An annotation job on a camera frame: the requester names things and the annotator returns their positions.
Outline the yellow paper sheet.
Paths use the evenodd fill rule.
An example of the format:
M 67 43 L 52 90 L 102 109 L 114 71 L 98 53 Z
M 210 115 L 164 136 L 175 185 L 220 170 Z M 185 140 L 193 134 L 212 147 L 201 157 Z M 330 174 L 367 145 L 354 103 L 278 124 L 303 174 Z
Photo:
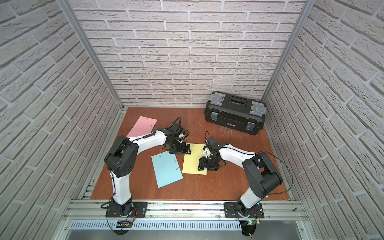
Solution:
M 183 174 L 206 175 L 207 170 L 198 171 L 199 159 L 204 157 L 204 144 L 190 144 L 191 154 L 184 155 Z

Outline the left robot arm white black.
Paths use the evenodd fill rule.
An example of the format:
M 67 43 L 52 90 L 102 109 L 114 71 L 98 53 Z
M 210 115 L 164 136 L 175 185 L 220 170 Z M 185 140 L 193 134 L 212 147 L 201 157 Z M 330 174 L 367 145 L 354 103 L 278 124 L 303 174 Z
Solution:
M 182 118 L 176 118 L 170 127 L 155 129 L 152 133 L 138 136 L 119 136 L 105 157 L 105 163 L 110 173 L 113 186 L 111 199 L 102 204 L 107 217 L 128 217 L 135 212 L 130 191 L 130 173 L 132 172 L 137 155 L 157 146 L 174 155 L 190 155 L 190 144 L 184 140 L 189 131 L 181 126 Z

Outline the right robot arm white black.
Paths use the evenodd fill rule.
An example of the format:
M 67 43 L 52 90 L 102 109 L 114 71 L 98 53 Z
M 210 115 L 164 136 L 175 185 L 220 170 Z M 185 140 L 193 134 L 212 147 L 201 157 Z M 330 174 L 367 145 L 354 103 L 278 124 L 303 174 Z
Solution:
M 203 156 L 199 159 L 198 171 L 218 171 L 222 166 L 231 162 L 241 167 L 246 174 L 249 188 L 236 203 L 231 202 L 226 213 L 229 217 L 248 218 L 253 213 L 261 217 L 261 211 L 255 209 L 261 200 L 283 183 L 283 178 L 266 152 L 246 152 L 231 144 L 220 144 L 213 137 L 206 139 Z

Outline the light blue paper sheet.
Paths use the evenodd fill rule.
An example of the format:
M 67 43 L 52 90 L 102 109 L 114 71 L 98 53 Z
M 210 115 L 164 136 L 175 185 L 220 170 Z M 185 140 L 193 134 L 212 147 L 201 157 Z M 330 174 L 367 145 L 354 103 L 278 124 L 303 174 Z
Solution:
M 175 170 L 174 161 L 176 156 L 169 152 L 163 152 L 162 157 L 159 154 L 152 156 L 153 167 L 157 180 L 158 188 L 162 188 L 183 178 L 181 170 Z

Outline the pink paper sheet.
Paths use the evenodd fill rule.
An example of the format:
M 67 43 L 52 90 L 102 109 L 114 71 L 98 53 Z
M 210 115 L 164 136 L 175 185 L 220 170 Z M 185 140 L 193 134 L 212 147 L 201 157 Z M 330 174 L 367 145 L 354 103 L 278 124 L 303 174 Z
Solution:
M 153 131 L 156 122 L 156 119 L 140 116 L 133 128 L 128 133 L 127 138 L 150 134 Z

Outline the black plastic toolbox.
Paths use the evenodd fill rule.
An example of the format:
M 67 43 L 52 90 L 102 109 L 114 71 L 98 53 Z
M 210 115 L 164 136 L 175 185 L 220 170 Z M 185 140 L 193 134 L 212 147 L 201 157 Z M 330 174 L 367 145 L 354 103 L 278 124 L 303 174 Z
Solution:
M 266 111 L 264 103 L 215 91 L 204 114 L 209 123 L 255 136 L 264 128 Z

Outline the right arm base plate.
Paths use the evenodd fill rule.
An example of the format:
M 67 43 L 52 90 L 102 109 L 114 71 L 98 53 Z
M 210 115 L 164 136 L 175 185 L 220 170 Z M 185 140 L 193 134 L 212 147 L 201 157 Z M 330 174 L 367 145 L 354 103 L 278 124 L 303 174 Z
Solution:
M 247 209 L 241 202 L 225 202 L 224 213 L 227 219 L 262 219 L 265 217 L 261 203 Z

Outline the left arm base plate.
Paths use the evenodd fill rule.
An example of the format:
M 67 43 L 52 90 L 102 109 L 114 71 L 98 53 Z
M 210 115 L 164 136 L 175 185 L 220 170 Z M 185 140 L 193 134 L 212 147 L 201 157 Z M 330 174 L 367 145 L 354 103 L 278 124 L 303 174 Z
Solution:
M 148 202 L 127 202 L 124 205 L 119 205 L 115 202 L 112 202 L 107 207 L 106 216 L 108 218 L 144 218 L 147 212 L 147 207 Z

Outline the aluminium front rail frame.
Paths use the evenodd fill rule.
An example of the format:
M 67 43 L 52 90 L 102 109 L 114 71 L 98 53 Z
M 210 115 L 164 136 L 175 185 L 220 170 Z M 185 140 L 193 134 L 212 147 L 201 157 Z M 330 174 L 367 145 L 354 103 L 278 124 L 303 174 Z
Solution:
M 107 210 L 106 200 L 72 200 L 54 233 L 64 240 L 71 230 L 240 231 L 244 224 L 281 221 L 294 223 L 303 240 L 315 239 L 309 216 L 300 201 L 261 201 L 242 214 L 229 201 L 134 201 L 134 212 L 121 217 Z

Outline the left corner aluminium post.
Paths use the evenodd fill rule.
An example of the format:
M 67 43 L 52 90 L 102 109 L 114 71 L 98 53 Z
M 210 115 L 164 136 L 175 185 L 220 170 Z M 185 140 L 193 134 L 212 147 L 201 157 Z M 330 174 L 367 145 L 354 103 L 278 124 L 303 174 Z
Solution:
M 72 25 L 73 30 L 77 34 L 81 44 L 83 45 L 86 53 L 88 54 L 90 60 L 94 64 L 96 70 L 98 71 L 101 79 L 103 80 L 104 84 L 106 85 L 107 89 L 109 90 L 112 98 L 114 99 L 115 103 L 119 107 L 119 109 L 122 111 L 124 110 L 124 105 L 122 101 L 120 100 L 118 94 L 116 93 L 116 90 L 114 89 L 111 80 L 109 79 L 96 51 L 94 50 L 91 41 L 86 35 L 85 30 L 81 26 L 80 21 L 76 17 L 76 14 L 74 10 L 72 9 L 70 2 L 66 0 L 58 0 L 58 4 L 61 7 L 64 15 L 67 17 L 69 23 Z

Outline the corner aluminium post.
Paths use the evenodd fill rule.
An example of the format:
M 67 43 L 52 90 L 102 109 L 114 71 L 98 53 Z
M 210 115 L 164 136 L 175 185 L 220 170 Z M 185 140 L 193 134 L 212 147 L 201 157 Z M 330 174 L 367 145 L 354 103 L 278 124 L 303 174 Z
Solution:
M 298 21 L 296 22 L 296 24 L 293 28 L 293 31 L 292 31 L 292 33 L 291 33 L 291 35 L 287 41 L 287 44 L 283 49 L 282 55 L 280 56 L 279 61 L 277 62 L 277 65 L 274 69 L 274 72 L 271 76 L 271 79 L 269 80 L 269 83 L 268 83 L 268 85 L 264 91 L 264 94 L 263 94 L 263 97 L 261 100 L 263 103 L 266 102 L 268 95 L 271 92 L 275 81 L 277 80 L 278 74 L 280 73 L 281 69 L 283 68 L 283 65 L 285 64 L 286 60 L 288 59 L 289 54 L 291 53 L 291 51 L 295 45 L 295 42 L 297 41 L 298 36 L 301 33 L 301 31 L 302 31 L 302 29 L 306 23 L 306 20 L 309 17 L 309 14 L 310 14 L 312 8 L 314 7 L 315 3 L 316 3 L 316 0 L 308 0 L 305 2 L 303 9 L 299 15 Z
M 98 71 L 101 79 L 103 80 L 104 84 L 106 85 L 107 89 L 109 90 L 112 98 L 114 99 L 115 103 L 119 107 L 119 109 L 122 111 L 124 110 L 124 105 L 122 101 L 120 100 L 118 94 L 116 93 L 116 90 L 114 89 L 111 80 L 109 79 L 96 51 L 94 50 L 91 41 L 86 35 L 85 30 L 81 26 L 80 21 L 76 17 L 76 14 L 74 10 L 72 9 L 70 2 L 66 0 L 58 0 L 58 4 L 61 7 L 64 15 L 67 17 L 69 23 L 72 25 L 73 30 L 77 34 L 81 44 L 83 45 L 86 53 L 88 54 L 90 60 L 94 64 L 96 70 Z

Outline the right corner aluminium post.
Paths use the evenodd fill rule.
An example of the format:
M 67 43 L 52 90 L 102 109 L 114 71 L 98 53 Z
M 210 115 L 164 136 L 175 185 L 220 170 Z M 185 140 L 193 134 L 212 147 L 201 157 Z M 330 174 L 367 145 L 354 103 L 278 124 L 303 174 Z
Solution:
M 302 29 L 306 23 L 306 20 L 309 17 L 309 14 L 310 14 L 312 8 L 314 7 L 315 3 L 316 3 L 316 0 L 308 0 L 305 2 L 303 9 L 299 15 L 298 21 L 296 22 L 296 24 L 293 28 L 293 31 L 292 31 L 292 33 L 291 33 L 291 35 L 287 41 L 287 44 L 283 49 L 282 55 L 280 56 L 279 61 L 277 62 L 277 65 L 274 69 L 274 72 L 271 76 L 271 79 L 269 80 L 269 83 L 268 83 L 268 85 L 264 91 L 264 94 L 263 94 L 263 97 L 261 100 L 263 103 L 266 102 L 268 95 L 271 92 L 275 81 L 277 80 L 278 74 L 280 73 L 281 69 L 283 68 L 283 65 L 285 64 L 286 60 L 288 59 L 289 54 L 291 53 L 291 51 L 295 45 L 295 42 L 297 41 L 298 36 L 301 33 L 301 31 L 302 31 Z

